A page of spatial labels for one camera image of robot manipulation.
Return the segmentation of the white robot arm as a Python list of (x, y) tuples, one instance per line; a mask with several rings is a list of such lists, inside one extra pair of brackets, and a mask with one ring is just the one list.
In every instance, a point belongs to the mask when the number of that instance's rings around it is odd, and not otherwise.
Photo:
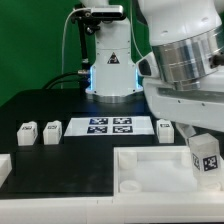
[(99, 23), (87, 93), (145, 94), (158, 119), (224, 132), (224, 28), (214, 0), (134, 0), (151, 52), (131, 60), (130, 21), (109, 0), (81, 0)]

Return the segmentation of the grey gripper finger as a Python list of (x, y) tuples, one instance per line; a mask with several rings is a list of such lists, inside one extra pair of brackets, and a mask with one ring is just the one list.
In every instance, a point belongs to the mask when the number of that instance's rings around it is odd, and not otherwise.
[(175, 126), (184, 139), (188, 139), (196, 134), (193, 126), (183, 123), (175, 123)]

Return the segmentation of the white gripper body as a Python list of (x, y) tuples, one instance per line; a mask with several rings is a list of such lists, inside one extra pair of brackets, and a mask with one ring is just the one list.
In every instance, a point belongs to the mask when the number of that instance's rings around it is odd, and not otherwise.
[(156, 118), (224, 132), (224, 72), (202, 78), (200, 86), (175, 91), (160, 79), (143, 79), (147, 104)]

